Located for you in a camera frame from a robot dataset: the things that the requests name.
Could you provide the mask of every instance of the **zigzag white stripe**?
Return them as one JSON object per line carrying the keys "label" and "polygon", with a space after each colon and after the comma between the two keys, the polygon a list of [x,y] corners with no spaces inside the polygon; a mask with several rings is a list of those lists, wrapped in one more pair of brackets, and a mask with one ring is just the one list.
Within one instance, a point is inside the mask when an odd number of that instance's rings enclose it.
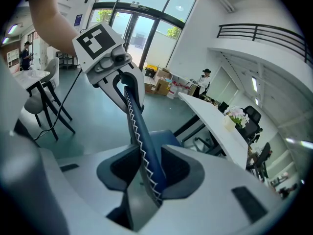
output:
{"label": "zigzag white stripe", "polygon": [[142,142],[139,140],[140,134],[137,132],[138,126],[136,126],[136,120],[134,120],[134,114],[133,114],[133,109],[132,109],[132,105],[131,105],[131,100],[129,99],[129,95],[127,92],[126,92],[126,102],[127,102],[127,106],[128,106],[129,115],[131,117],[133,130],[135,132],[137,142],[139,143],[139,146],[140,146],[141,157],[142,157],[143,161],[146,162],[146,164],[145,163],[143,163],[143,164],[144,164],[144,167],[147,171],[148,180],[150,181],[150,185],[151,185],[153,194],[154,194],[157,201],[162,201],[160,199],[161,193],[155,190],[157,183],[151,179],[153,176],[153,172],[148,169],[149,161],[146,160],[146,158],[145,158],[147,153],[142,149]]}

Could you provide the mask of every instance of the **gray floor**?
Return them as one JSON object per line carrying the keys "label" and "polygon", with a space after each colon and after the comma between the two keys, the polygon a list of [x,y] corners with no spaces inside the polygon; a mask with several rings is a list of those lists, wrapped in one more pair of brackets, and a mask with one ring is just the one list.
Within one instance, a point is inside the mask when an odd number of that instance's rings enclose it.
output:
{"label": "gray floor", "polygon": [[[61,101],[77,74],[78,70],[60,70],[60,85],[56,89],[56,94]],[[161,95],[146,94],[144,105],[143,118],[149,131],[164,129],[175,131],[194,116],[187,104],[178,98],[171,100]],[[37,141],[41,147],[50,149],[56,159],[91,154],[130,143],[126,114],[101,89],[94,88],[84,73],[81,73],[78,78],[64,103],[64,107],[73,118],[69,123],[76,134],[72,134],[58,121],[55,127],[59,136],[58,141],[55,140],[51,132]],[[54,122],[55,115],[51,111],[49,113],[52,122]],[[38,136],[43,129],[48,129],[48,123],[43,112],[39,114],[39,118],[43,124],[41,128],[38,126],[34,115],[24,109],[21,112],[20,119],[32,137]],[[180,135],[178,140],[188,135],[200,124],[201,122],[198,121],[192,128]],[[204,128],[196,137],[206,139],[209,137],[209,133]],[[193,138],[185,143],[185,147],[198,152],[207,150],[201,142],[194,142]],[[137,174],[128,188],[136,231],[157,211],[157,207],[148,197],[140,182],[140,175]]]}

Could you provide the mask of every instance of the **yellow box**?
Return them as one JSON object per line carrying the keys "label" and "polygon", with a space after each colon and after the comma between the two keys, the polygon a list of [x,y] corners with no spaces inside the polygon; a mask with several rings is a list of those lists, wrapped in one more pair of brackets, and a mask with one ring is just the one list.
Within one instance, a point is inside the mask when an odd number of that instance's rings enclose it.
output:
{"label": "yellow box", "polygon": [[146,68],[153,69],[154,71],[157,71],[157,66],[155,65],[147,65]]}

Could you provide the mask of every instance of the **glass door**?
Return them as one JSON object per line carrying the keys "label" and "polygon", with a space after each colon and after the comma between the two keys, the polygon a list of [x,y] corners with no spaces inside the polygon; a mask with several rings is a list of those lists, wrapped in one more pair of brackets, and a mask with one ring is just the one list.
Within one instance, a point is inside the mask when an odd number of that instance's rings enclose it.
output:
{"label": "glass door", "polygon": [[138,16],[134,29],[127,39],[126,51],[133,57],[133,62],[138,67],[154,21],[151,18]]}
{"label": "glass door", "polygon": [[138,67],[154,22],[138,12],[117,10],[114,14],[112,29],[125,40],[124,48]]}
{"label": "glass door", "polygon": [[132,12],[117,11],[112,21],[112,29],[125,40],[125,33],[132,18]]}

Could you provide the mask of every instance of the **person in white shirt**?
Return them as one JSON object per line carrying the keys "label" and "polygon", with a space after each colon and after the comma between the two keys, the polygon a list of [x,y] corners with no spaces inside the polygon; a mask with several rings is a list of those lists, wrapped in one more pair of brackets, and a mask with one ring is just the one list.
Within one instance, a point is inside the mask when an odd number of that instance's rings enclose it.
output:
{"label": "person in white shirt", "polygon": [[209,69],[203,70],[204,75],[202,75],[198,81],[198,87],[196,88],[193,96],[196,98],[199,98],[199,96],[203,93],[205,93],[206,88],[211,82],[210,73],[211,71]]}

